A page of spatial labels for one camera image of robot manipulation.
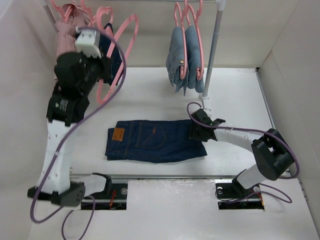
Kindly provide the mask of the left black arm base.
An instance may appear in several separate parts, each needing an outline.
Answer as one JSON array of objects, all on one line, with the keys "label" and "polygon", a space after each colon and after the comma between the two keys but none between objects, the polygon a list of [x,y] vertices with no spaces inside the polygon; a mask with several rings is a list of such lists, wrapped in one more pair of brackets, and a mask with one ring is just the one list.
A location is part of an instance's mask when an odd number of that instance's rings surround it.
[{"label": "left black arm base", "polygon": [[109,193],[93,193],[92,196],[95,199],[95,210],[126,210],[128,182],[113,182]]}]

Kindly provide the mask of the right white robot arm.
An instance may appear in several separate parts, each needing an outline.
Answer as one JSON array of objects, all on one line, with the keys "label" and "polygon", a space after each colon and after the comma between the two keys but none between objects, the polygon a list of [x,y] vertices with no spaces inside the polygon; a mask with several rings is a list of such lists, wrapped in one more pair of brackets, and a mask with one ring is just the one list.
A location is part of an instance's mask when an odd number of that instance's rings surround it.
[{"label": "right white robot arm", "polygon": [[211,120],[202,108],[189,116],[193,121],[189,135],[191,139],[225,142],[253,154],[255,164],[232,180],[231,191],[237,197],[243,197],[249,189],[265,180],[276,181],[295,163],[292,151],[276,129],[261,131],[226,126],[225,120]]}]

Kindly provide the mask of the dark blue denim trousers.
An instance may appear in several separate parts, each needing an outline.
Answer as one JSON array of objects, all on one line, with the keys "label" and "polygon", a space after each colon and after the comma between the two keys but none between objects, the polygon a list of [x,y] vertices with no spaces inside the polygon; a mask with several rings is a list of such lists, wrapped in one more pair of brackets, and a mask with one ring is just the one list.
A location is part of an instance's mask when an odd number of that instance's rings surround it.
[{"label": "dark blue denim trousers", "polygon": [[207,155],[202,142],[189,138],[190,119],[118,121],[108,129],[105,155],[109,161],[176,163]]}]

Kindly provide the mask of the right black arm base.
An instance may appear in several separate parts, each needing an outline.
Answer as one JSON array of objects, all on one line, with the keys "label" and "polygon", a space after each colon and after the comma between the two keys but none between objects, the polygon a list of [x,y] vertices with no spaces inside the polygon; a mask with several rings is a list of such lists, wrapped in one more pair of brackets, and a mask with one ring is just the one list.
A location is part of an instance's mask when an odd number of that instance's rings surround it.
[{"label": "right black arm base", "polygon": [[264,210],[260,186],[249,189],[236,186],[231,181],[216,181],[215,196],[219,210]]}]

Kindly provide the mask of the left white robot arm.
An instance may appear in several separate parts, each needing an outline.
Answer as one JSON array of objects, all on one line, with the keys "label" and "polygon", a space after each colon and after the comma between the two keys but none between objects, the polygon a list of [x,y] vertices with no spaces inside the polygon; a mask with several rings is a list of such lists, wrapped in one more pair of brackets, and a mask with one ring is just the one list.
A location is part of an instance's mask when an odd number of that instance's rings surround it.
[{"label": "left white robot arm", "polygon": [[70,180],[70,166],[78,127],[85,118],[88,96],[96,82],[107,76],[111,60],[67,52],[56,60],[57,81],[49,99],[47,144],[42,173],[27,196],[61,207],[76,207],[85,197],[85,184]]}]

